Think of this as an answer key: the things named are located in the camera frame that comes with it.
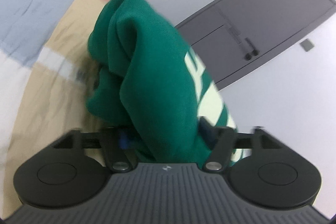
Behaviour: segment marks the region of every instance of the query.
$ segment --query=blue fabric patch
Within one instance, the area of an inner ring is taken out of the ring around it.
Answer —
[[[0,48],[31,67],[73,0],[0,0]]]

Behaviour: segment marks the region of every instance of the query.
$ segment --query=black circular disc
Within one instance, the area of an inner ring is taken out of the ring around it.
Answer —
[[[73,206],[105,185],[108,173],[96,160],[60,150],[42,150],[17,169],[13,182],[22,202],[44,208]]]
[[[311,204],[321,185],[315,166],[283,149],[265,149],[238,161],[228,178],[242,198],[275,209]]]

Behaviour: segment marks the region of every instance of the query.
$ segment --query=garment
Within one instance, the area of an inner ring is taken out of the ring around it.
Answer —
[[[114,126],[134,126],[143,162],[196,162],[211,153],[198,118],[236,127],[204,64],[145,0],[110,0],[88,40],[101,64],[88,110]]]

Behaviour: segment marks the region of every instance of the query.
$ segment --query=silver screw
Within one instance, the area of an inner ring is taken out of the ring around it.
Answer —
[[[219,162],[216,162],[216,161],[208,162],[205,165],[205,167],[206,167],[206,169],[208,169],[210,171],[218,171],[218,170],[222,169],[222,165]]]
[[[118,162],[115,162],[112,165],[112,167],[113,167],[113,169],[118,170],[118,171],[125,171],[129,168],[129,165],[126,162],[118,161]]]

